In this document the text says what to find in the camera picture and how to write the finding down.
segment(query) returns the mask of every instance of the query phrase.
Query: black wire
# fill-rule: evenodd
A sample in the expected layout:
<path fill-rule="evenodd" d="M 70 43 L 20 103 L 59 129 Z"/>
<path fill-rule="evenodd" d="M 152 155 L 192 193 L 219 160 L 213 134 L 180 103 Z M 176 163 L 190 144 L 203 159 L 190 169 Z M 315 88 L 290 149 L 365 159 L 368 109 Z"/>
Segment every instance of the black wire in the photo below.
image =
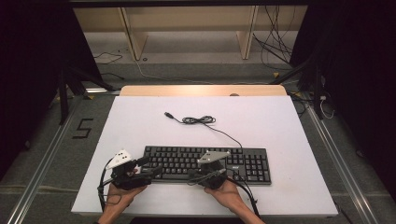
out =
<path fill-rule="evenodd" d="M 292 16 L 291 22 L 290 22 L 290 24 L 289 24 L 289 28 L 288 28 L 288 30 L 285 32 L 285 34 L 289 31 L 289 29 L 290 29 L 290 27 L 291 27 L 291 24 L 292 24 L 292 22 L 293 22 L 293 20 L 294 20 L 295 8 L 296 8 L 296 6 L 294 6 L 293 16 Z M 292 49 L 289 48 L 289 47 L 287 47 L 286 44 L 283 42 L 283 37 L 285 36 L 285 34 L 280 35 L 280 34 L 279 34 L 279 31 L 278 31 L 278 16 L 279 16 L 280 7 L 279 7 L 279 6 L 276 6 L 276 8 L 275 8 L 275 10 L 274 10 L 274 12 L 273 12 L 273 16 L 272 16 L 272 17 L 275 17 L 275 18 L 272 18 L 272 17 L 270 16 L 270 13 L 269 13 L 267 7 L 265 7 L 265 11 L 267 12 L 268 19 L 269 19 L 270 22 L 271 22 L 271 31 L 270 31 L 270 34 L 267 36 L 267 38 L 266 38 L 265 41 L 263 41 L 263 42 L 260 41 L 256 36 L 254 36 L 254 37 L 255 37 L 255 39 L 260 43 L 260 45 L 262 46 L 262 48 L 264 48 L 264 49 L 266 49 L 268 52 L 272 53 L 274 56 L 276 56 L 276 57 L 277 57 L 278 59 L 280 59 L 282 62 L 289 64 L 289 62 L 288 62 L 287 59 L 286 59 L 285 53 L 288 53 L 289 56 L 290 56 L 290 55 L 291 55 L 290 50 L 292 50 Z M 272 46 L 272 45 L 269 45 L 269 44 L 267 43 L 267 41 L 269 40 L 269 37 L 270 37 L 270 36 L 272 36 L 273 39 L 277 42 L 277 44 L 279 45 L 279 48 L 277 48 L 277 47 L 275 47 L 275 46 Z M 269 47 L 271 47 L 271 48 L 274 48 L 274 49 L 279 50 L 279 51 L 282 53 L 283 58 L 281 58 L 279 55 L 275 54 L 273 51 L 271 51 L 271 50 L 270 50 L 269 48 L 267 48 L 266 46 L 269 46 Z"/>
<path fill-rule="evenodd" d="M 230 168 L 226 168 L 226 170 L 232 171 L 232 172 L 233 172 L 233 175 L 239 176 L 239 179 L 242 179 L 242 181 L 243 181 L 244 184 L 246 185 L 248 191 L 249 191 L 250 194 L 253 196 L 253 193 L 251 192 L 250 187 L 248 186 L 248 183 L 247 183 L 247 181 L 245 180 L 245 178 L 242 178 L 241 175 L 238 174 L 235 170 L 232 170 L 232 169 L 230 169 Z"/>
<path fill-rule="evenodd" d="M 225 135 L 228 136 L 229 138 L 233 139 L 241 148 L 243 148 L 243 147 L 242 147 L 242 144 L 241 144 L 240 142 L 236 141 L 234 138 L 232 138 L 232 137 L 231 137 L 230 135 L 228 135 L 227 133 L 222 132 L 222 131 L 220 131 L 220 130 L 217 130 L 217 129 L 214 129 L 214 128 L 208 126 L 208 125 L 207 125 L 208 123 L 214 123 L 214 122 L 216 122 L 216 119 L 213 118 L 213 117 L 211 117 L 211 116 L 203 116 L 203 117 L 201 117 L 200 119 L 195 119 L 195 118 L 184 118 L 182 121 L 176 119 L 175 117 L 173 117 L 171 114 L 169 114 L 169 113 L 167 113 L 167 112 L 165 113 L 165 116 L 168 117 L 168 118 L 170 118 L 170 119 L 174 119 L 174 120 L 176 120 L 177 122 L 183 123 L 183 124 L 203 124 L 203 125 L 205 125 L 207 128 L 209 128 L 209 129 L 211 129 L 211 130 L 213 130 L 213 131 L 216 131 L 216 132 L 225 134 Z"/>
<path fill-rule="evenodd" d="M 341 206 L 335 200 L 332 200 L 332 201 L 334 202 L 335 207 L 337 208 L 338 212 L 341 212 L 344 215 L 344 217 L 346 218 L 346 220 L 350 224 L 353 224 L 353 221 L 350 219 L 350 217 L 347 215 L 347 213 L 344 211 L 344 209 L 342 209 Z"/>
<path fill-rule="evenodd" d="M 288 95 L 290 96 L 290 98 L 291 98 L 291 100 L 292 100 L 293 102 L 298 102 L 298 103 L 300 103 L 300 104 L 303 106 L 303 111 L 301 111 L 301 112 L 298 112 L 298 111 L 297 111 L 297 114 L 299 115 L 299 118 L 302 117 L 303 114 L 304 114 L 305 111 L 306 111 L 305 104 L 309 104 L 309 105 L 312 105 L 312 104 L 313 104 L 313 100 L 305 100 L 305 99 L 299 97 L 299 96 L 298 96 L 296 93 L 294 93 L 294 92 L 289 92 L 289 91 L 288 91 Z"/>
<path fill-rule="evenodd" d="M 262 218 L 260 217 L 259 210 L 257 209 L 256 201 L 254 200 L 253 195 L 252 195 L 251 193 L 249 193 L 248 190 L 247 190 L 243 185 L 241 185 L 240 183 L 238 183 L 237 181 L 231 179 L 230 177 L 227 177 L 227 180 L 233 182 L 236 186 L 238 186 L 239 188 L 241 188 L 242 190 L 245 191 L 245 193 L 247 194 L 247 196 L 248 196 L 249 199 L 250 199 L 251 207 L 253 208 L 254 214 L 256 214 L 256 216 L 257 216 L 259 219 L 262 219 Z"/>
<path fill-rule="evenodd" d="M 119 78 L 122 79 L 122 80 L 125 79 L 125 77 L 121 77 L 121 76 L 116 75 L 116 74 L 114 74 L 114 73 L 102 73 L 101 75 L 102 75 L 102 76 L 114 76 L 114 77 L 119 77 Z"/>
<path fill-rule="evenodd" d="M 257 40 L 257 42 L 259 42 L 259 44 L 260 44 L 261 46 L 262 46 L 262 45 L 268 46 L 268 47 L 270 47 L 271 49 L 276 49 L 276 50 L 279 50 L 279 51 L 282 51 L 282 50 L 283 50 L 283 49 L 277 48 L 277 47 L 274 46 L 274 45 L 270 45 L 270 44 L 268 44 L 268 43 L 262 42 L 255 34 L 253 34 L 253 37 Z"/>
<path fill-rule="evenodd" d="M 114 60 L 112 60 L 112 61 L 110 61 L 110 62 L 108 62 L 108 63 L 99 63 L 99 64 L 110 64 L 110 63 L 114 63 L 115 61 L 117 61 L 117 60 L 119 60 L 119 59 L 122 58 L 122 55 L 120 55 L 120 54 L 113 54 L 113 53 L 108 53 L 108 52 L 103 52 L 103 53 L 99 54 L 98 56 L 94 56 L 93 58 L 99 58 L 100 56 L 102 56 L 102 55 L 104 55 L 104 54 L 109 54 L 109 55 L 112 55 L 112 56 L 118 56 L 118 58 L 116 58 L 116 59 L 114 59 Z"/>
<path fill-rule="evenodd" d="M 97 188 L 98 189 L 98 196 L 99 196 L 100 205 L 102 206 L 102 211 L 105 211 L 105 197 L 104 197 L 104 195 L 105 195 L 104 194 L 105 185 L 103 184 L 103 180 L 105 178 L 106 167 L 112 160 L 113 159 L 110 159 L 106 163 L 105 168 L 103 169 L 102 175 L 100 177 L 99 187 Z"/>
<path fill-rule="evenodd" d="M 270 66 L 270 65 L 266 64 L 266 63 L 264 62 L 263 59 L 262 59 L 262 64 L 263 64 L 265 67 L 272 68 L 272 69 L 275 69 L 275 70 L 291 70 L 291 68 L 277 68 L 277 67 Z"/>

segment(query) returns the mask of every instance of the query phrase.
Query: white tabletop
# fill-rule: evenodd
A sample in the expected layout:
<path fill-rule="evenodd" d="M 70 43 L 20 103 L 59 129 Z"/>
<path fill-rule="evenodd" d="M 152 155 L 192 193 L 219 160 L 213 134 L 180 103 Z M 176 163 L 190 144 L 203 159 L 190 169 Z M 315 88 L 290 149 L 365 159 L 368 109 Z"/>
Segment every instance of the white tabletop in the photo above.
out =
<path fill-rule="evenodd" d="M 138 159 L 145 146 L 239 147 L 222 133 L 204 125 L 180 124 L 164 112 L 179 120 L 212 116 L 216 118 L 212 127 L 243 147 L 267 149 L 272 185 L 250 187 L 261 215 L 338 214 L 289 96 L 116 97 L 72 212 L 102 213 L 96 188 L 107 161 L 121 149 Z M 250 206 L 246 193 L 239 191 Z M 201 186 L 164 183 L 148 186 L 124 213 L 136 217 L 234 216 Z"/>

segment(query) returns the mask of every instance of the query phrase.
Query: hand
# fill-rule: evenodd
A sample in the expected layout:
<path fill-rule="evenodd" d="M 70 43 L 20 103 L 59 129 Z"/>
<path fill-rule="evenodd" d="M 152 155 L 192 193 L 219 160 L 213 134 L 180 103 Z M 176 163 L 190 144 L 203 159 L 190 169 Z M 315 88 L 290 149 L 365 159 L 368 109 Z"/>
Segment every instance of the hand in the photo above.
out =
<path fill-rule="evenodd" d="M 136 189 L 117 189 L 112 183 L 108 188 L 107 200 L 105 211 L 99 218 L 100 224 L 113 223 L 120 214 L 125 210 L 126 207 L 134 200 L 134 197 L 142 192 L 147 186 L 143 186 Z"/>
<path fill-rule="evenodd" d="M 211 194 L 221 205 L 227 207 L 233 213 L 240 207 L 246 206 L 239 195 L 236 185 L 228 180 L 224 181 L 223 185 L 218 189 L 204 188 L 204 191 Z"/>
<path fill-rule="evenodd" d="M 231 212 L 239 216 L 246 224 L 264 224 L 242 201 L 236 185 L 231 181 L 224 181 L 218 189 L 204 188 L 204 191 L 211 194 L 221 205 L 230 209 Z"/>
<path fill-rule="evenodd" d="M 117 189 L 116 186 L 110 184 L 108 188 L 106 206 L 114 206 L 119 208 L 126 208 L 131 202 L 134 201 L 134 196 L 142 192 L 147 186 L 137 189 Z"/>

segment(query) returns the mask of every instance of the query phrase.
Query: keyboard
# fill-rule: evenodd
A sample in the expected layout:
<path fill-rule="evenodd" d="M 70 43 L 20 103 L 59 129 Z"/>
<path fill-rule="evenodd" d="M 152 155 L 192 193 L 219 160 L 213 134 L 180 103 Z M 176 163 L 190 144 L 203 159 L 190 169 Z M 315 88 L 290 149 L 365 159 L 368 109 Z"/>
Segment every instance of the keyboard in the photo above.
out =
<path fill-rule="evenodd" d="M 234 180 L 246 181 L 249 185 L 271 184 L 265 148 L 147 146 L 144 156 L 149 156 L 149 162 L 142 166 L 141 173 L 161 165 L 163 173 L 156 175 L 152 182 L 187 183 L 191 179 L 189 170 L 200 169 L 197 160 L 207 151 L 231 153 L 220 163 L 227 169 L 227 176 L 232 176 Z"/>

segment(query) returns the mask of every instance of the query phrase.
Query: cable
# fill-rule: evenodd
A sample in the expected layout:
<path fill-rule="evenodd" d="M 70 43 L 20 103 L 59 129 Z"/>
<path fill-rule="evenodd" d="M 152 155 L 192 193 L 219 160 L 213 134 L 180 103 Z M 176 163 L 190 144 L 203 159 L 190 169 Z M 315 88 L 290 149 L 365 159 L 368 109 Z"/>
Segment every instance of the cable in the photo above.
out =
<path fill-rule="evenodd" d="M 226 171 L 226 169 L 221 169 L 221 170 L 218 170 L 218 171 L 213 171 L 212 173 L 209 173 L 209 174 L 204 175 L 204 176 L 200 176 L 200 177 L 196 177 L 196 178 L 193 178 L 193 179 L 189 179 L 187 184 L 190 185 L 190 186 L 194 186 L 194 185 L 200 184 L 200 183 L 206 181 L 207 179 L 209 179 L 209 178 L 211 178 L 213 176 L 221 175 L 225 171 Z"/>
<path fill-rule="evenodd" d="M 289 48 L 288 46 L 286 46 L 286 44 L 283 42 L 283 37 L 286 35 L 286 33 L 290 30 L 290 27 L 292 25 L 292 22 L 294 20 L 294 16 L 295 16 L 295 10 L 296 10 L 296 6 L 294 6 L 293 9 L 293 14 L 292 14 L 292 18 L 289 24 L 289 27 L 287 29 L 287 31 L 283 34 L 280 35 L 279 31 L 278 31 L 278 16 L 279 16 L 279 12 L 280 12 L 280 7 L 276 6 L 276 8 L 274 9 L 273 15 L 270 15 L 270 12 L 268 11 L 268 8 L 265 7 L 265 11 L 268 15 L 268 19 L 271 22 L 271 31 L 270 34 L 267 36 L 267 38 L 265 39 L 265 41 L 260 41 L 259 38 L 257 38 L 257 36 L 255 36 L 255 34 L 253 34 L 253 37 L 258 41 L 258 43 L 262 46 L 262 53 L 261 53 L 261 59 L 262 59 L 262 64 L 266 67 L 272 68 L 272 69 L 277 69 L 277 70 L 289 70 L 289 69 L 283 69 L 283 68 L 274 68 L 272 66 L 269 66 L 268 64 L 266 64 L 262 58 L 262 54 L 264 50 L 267 50 L 267 61 L 268 61 L 268 53 L 273 54 L 274 56 L 276 56 L 279 60 L 281 60 L 284 63 L 289 64 L 287 57 L 285 55 L 285 53 L 287 53 L 289 55 L 289 57 L 291 56 L 291 48 Z M 270 45 L 268 44 L 268 40 L 270 38 L 270 36 L 273 38 L 273 41 L 276 41 L 278 44 L 278 47 L 274 46 L 274 45 Z M 278 51 L 280 51 L 282 53 L 282 56 L 279 56 L 278 54 L 274 53 L 271 49 L 276 49 Z"/>
<path fill-rule="evenodd" d="M 347 213 L 344 211 L 344 209 L 342 209 L 341 206 L 340 206 L 335 200 L 332 200 L 332 201 L 334 202 L 335 208 L 337 208 L 337 211 L 338 211 L 338 212 L 341 212 L 341 213 L 344 215 L 344 217 L 346 218 L 346 220 L 347 220 L 350 224 L 353 224 L 352 220 L 351 220 L 350 217 L 347 215 Z"/>
<path fill-rule="evenodd" d="M 232 170 L 232 169 L 230 169 L 230 168 L 227 168 L 227 170 L 232 171 L 232 172 L 233 172 L 233 175 L 239 176 L 239 179 L 242 179 L 242 181 L 243 181 L 244 184 L 246 185 L 246 187 L 247 187 L 249 193 L 250 193 L 251 195 L 253 195 L 253 193 L 251 192 L 250 187 L 248 186 L 248 183 L 247 183 L 247 181 L 246 181 L 245 178 L 242 178 L 241 175 L 238 174 L 235 170 Z"/>
<path fill-rule="evenodd" d="M 102 175 L 100 177 L 100 182 L 99 182 L 99 186 L 98 186 L 98 196 L 99 196 L 99 201 L 100 201 L 100 205 L 102 206 L 102 211 L 105 211 L 105 194 L 104 194 L 104 190 L 105 190 L 105 184 L 103 182 L 103 180 L 105 179 L 105 174 L 106 174 L 106 167 L 108 166 L 108 164 L 112 161 L 113 159 L 110 159 L 106 165 L 105 168 L 103 169 Z"/>
<path fill-rule="evenodd" d="M 110 63 L 114 63 L 115 61 L 117 61 L 117 60 L 119 60 L 119 59 L 122 58 L 122 55 L 120 55 L 120 54 L 113 54 L 113 53 L 108 53 L 108 52 L 103 52 L 103 53 L 101 53 L 101 54 L 99 54 L 99 55 L 97 55 L 97 56 L 94 56 L 93 58 L 94 58 L 94 59 L 95 59 L 95 58 L 99 58 L 100 56 L 102 56 L 102 55 L 104 55 L 104 54 L 109 54 L 109 55 L 112 55 L 112 56 L 118 56 L 118 58 L 117 58 L 117 59 L 114 59 L 114 60 L 111 60 L 111 61 L 108 62 L 108 63 L 99 63 L 99 64 L 110 64 Z"/>
<path fill-rule="evenodd" d="M 247 194 L 247 196 L 250 199 L 251 207 L 253 208 L 254 214 L 256 214 L 256 216 L 259 219 L 261 219 L 260 218 L 260 214 L 259 214 L 259 210 L 257 209 L 257 205 L 256 205 L 257 201 L 254 200 L 253 195 L 243 185 L 241 185 L 237 181 L 231 179 L 230 177 L 227 177 L 227 180 L 233 182 L 236 186 L 238 186 L 239 188 L 241 188 L 242 190 L 245 191 L 245 193 Z"/>
<path fill-rule="evenodd" d="M 292 100 L 293 102 L 298 102 L 298 103 L 300 103 L 300 104 L 303 106 L 303 108 L 304 108 L 302 112 L 298 112 L 298 111 L 297 111 L 297 114 L 299 115 L 299 118 L 300 118 L 300 117 L 305 113 L 305 111 L 306 111 L 305 104 L 308 104 L 308 106 L 309 106 L 309 105 L 312 105 L 313 100 L 305 100 L 305 99 L 299 97 L 295 92 L 289 92 L 289 91 L 288 91 L 288 95 L 290 96 L 290 98 L 291 98 L 291 100 Z"/>
<path fill-rule="evenodd" d="M 320 101 L 320 110 L 322 111 L 322 114 L 323 114 L 324 117 L 326 117 L 326 119 L 332 119 L 332 118 L 334 117 L 334 110 L 332 111 L 332 115 L 331 115 L 330 117 L 328 117 L 328 116 L 326 115 L 326 113 L 323 111 L 323 106 L 322 106 L 322 104 L 323 104 L 324 101 L 325 101 L 325 100 L 321 100 L 321 101 Z"/>
<path fill-rule="evenodd" d="M 122 79 L 122 80 L 125 79 L 125 77 L 121 77 L 121 76 L 116 75 L 116 74 L 114 74 L 114 73 L 102 73 L 101 75 L 102 75 L 102 76 L 114 76 L 114 77 L 119 77 L 119 78 Z"/>
<path fill-rule="evenodd" d="M 209 84 L 209 85 L 216 85 L 213 82 L 207 82 L 207 81 L 194 81 L 194 80 L 188 80 L 188 79 L 184 79 L 184 78 L 165 78 L 165 77 L 153 77 L 153 76 L 148 76 L 143 74 L 142 69 L 140 68 L 140 64 L 137 61 L 134 61 L 137 65 L 137 67 L 139 68 L 140 71 L 140 75 L 142 77 L 150 77 L 150 78 L 156 78 L 159 80 L 165 80 L 165 81 L 175 81 L 175 80 L 180 80 L 180 81 L 187 81 L 187 82 L 192 82 L 192 83 L 203 83 L 203 84 Z"/>
<path fill-rule="evenodd" d="M 164 114 L 165 114 L 165 116 L 168 117 L 169 119 L 174 119 L 174 120 L 176 120 L 176 121 L 179 122 L 179 123 L 183 123 L 183 124 L 197 124 L 197 123 L 198 123 L 198 124 L 203 124 L 203 125 L 205 125 L 207 128 L 209 128 L 209 129 L 211 129 L 211 130 L 213 130 L 213 131 L 216 131 L 216 132 L 225 134 L 225 135 L 228 136 L 229 138 L 233 139 L 233 140 L 242 148 L 241 143 L 239 143 L 238 141 L 236 141 L 234 138 L 232 138 L 232 137 L 231 137 L 230 135 L 228 135 L 227 133 L 224 133 L 224 132 L 222 132 L 222 131 L 220 131 L 220 130 L 214 129 L 214 128 L 212 128 L 212 127 L 210 127 L 210 126 L 207 125 L 208 123 L 214 123 L 214 122 L 216 122 L 216 119 L 213 118 L 213 117 L 211 117 L 211 116 L 203 116 L 203 117 L 201 117 L 200 119 L 195 119 L 195 118 L 184 118 L 182 121 L 180 121 L 180 120 L 176 119 L 175 117 L 173 117 L 173 115 L 169 114 L 168 112 L 165 112 Z"/>

